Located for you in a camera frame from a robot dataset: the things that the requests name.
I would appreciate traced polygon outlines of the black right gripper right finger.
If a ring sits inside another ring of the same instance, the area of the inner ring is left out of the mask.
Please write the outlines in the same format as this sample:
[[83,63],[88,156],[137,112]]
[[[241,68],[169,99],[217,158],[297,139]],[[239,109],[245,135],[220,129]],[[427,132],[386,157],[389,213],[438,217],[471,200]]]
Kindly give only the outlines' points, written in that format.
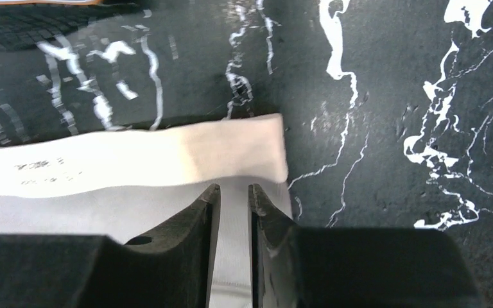
[[303,227],[248,188],[254,307],[483,307],[445,233]]

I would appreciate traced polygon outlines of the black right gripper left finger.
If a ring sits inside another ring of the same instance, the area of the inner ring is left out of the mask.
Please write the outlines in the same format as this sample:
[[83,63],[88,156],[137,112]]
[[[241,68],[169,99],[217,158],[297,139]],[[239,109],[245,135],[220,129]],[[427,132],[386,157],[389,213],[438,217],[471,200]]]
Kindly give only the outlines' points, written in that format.
[[0,235],[0,307],[208,307],[221,189],[119,244],[105,235]]

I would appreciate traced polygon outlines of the grey beige underwear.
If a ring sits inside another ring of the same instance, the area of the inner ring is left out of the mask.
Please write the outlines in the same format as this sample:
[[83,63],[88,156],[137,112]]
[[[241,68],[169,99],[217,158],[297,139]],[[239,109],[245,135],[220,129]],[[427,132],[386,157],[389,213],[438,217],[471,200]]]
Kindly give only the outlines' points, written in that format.
[[105,234],[125,243],[218,184],[210,305],[251,307],[248,186],[259,184],[290,216],[287,178],[280,114],[0,148],[0,234]]

